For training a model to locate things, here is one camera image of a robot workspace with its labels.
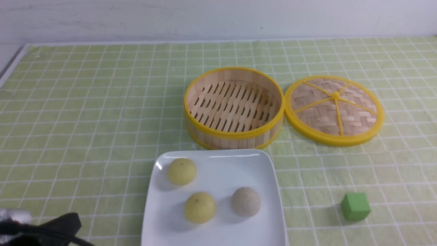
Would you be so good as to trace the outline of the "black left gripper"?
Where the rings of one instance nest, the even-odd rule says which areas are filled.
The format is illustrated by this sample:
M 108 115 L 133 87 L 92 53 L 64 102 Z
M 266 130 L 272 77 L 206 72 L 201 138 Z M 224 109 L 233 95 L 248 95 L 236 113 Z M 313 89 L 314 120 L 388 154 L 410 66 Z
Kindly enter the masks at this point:
M 67 213 L 41 225 L 7 222 L 8 246 L 82 245 L 76 234 L 82 224 L 78 213 Z

